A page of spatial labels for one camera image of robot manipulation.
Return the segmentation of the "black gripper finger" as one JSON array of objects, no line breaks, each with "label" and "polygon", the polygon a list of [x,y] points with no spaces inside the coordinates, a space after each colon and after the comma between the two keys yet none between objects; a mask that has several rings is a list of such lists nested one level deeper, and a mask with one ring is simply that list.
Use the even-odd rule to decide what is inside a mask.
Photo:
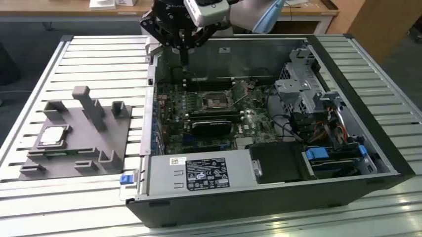
[{"label": "black gripper finger", "polygon": [[217,23],[204,26],[193,33],[193,29],[184,30],[184,66],[188,66],[188,50],[200,47],[217,31]]},{"label": "black gripper finger", "polygon": [[140,26],[163,46],[171,47],[179,53],[180,65],[184,67],[184,44],[180,29],[172,21],[163,22],[152,13],[147,13],[140,20]]}]

